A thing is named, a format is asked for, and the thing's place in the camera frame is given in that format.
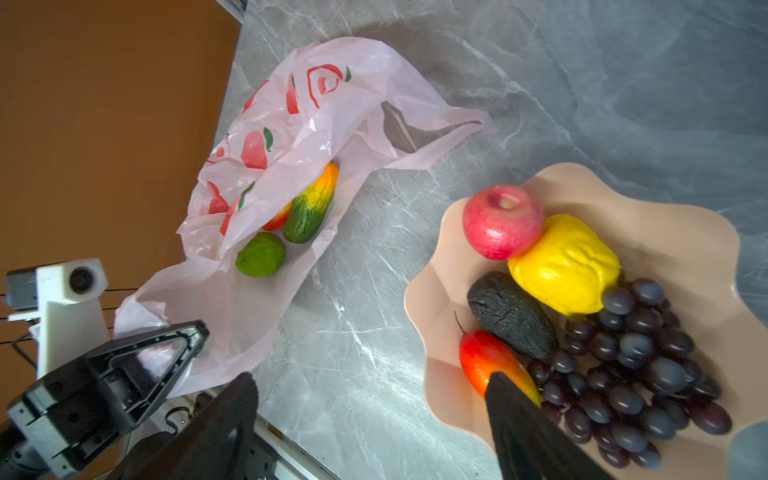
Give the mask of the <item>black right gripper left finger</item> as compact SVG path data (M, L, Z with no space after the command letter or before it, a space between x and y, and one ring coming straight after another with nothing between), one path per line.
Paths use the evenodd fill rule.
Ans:
M253 437L258 390L242 373L180 433L146 437L110 479L243 479Z

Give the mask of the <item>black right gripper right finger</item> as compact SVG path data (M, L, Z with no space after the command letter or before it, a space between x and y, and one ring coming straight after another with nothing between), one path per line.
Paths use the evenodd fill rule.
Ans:
M504 479L598 480L611 477L569 440L504 373L491 375L485 400Z

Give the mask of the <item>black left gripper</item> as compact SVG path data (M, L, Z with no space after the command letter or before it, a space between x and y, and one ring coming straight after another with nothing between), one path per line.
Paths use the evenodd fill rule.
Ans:
M111 340L13 399L1 427L3 479L73 479L162 405L209 330L201 320Z

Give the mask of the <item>orange yellow peach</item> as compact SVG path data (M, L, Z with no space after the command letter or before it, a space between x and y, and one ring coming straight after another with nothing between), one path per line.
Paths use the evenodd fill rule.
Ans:
M454 314L461 332L459 361L474 390L485 397L494 373L505 374L537 407L541 407L538 387L528 371L501 340L482 330L466 331Z

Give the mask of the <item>dark avocado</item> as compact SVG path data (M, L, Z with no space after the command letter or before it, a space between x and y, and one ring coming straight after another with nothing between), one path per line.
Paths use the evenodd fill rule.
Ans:
M469 288L467 302L481 325L518 354L545 360L558 348L554 325L541 304L511 275L483 275Z

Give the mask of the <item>green custard apple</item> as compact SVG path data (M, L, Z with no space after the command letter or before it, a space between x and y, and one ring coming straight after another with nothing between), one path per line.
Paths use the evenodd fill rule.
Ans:
M277 235L259 232L238 253L235 267L249 277L267 277L277 272L285 255L285 247Z

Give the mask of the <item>yellow lemon fruit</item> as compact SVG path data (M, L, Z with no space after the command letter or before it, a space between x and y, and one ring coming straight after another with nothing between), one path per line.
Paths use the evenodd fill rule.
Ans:
M523 290L565 316L599 312L603 292L617 285L620 274L613 250L567 214L548 217L538 242L507 266Z

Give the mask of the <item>red apple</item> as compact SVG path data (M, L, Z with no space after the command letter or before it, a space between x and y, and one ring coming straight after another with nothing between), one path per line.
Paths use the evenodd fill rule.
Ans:
M492 261L523 255L539 240L545 223L540 202L525 188L498 185L470 198L462 226L470 246Z

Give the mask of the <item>green yellow cucumber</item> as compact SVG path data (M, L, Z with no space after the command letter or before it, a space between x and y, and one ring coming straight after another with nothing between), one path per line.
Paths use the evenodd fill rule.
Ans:
M284 238L294 244L311 240L320 230L339 176L337 165L330 162L318 179L295 198L283 227Z

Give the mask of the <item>pink printed plastic bag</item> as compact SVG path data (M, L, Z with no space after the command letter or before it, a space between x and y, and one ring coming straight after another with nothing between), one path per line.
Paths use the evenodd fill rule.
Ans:
M427 169L472 134L494 129L487 113L449 105L383 42L342 37L294 50L199 171L178 230L185 260L122 303L116 335L206 324L209 338L172 396L254 369L270 355L281 318L367 177L379 169ZM339 177L318 233L288 244L272 275L239 272L238 253L329 164Z

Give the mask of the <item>red yellow mango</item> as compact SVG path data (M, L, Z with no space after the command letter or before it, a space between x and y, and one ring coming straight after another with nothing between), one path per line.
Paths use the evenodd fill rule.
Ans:
M287 219L291 213L293 207L293 202L289 202L287 205L285 205L277 215L275 215L270 221L268 221L262 229L264 231L277 231L281 229L285 223L287 222Z

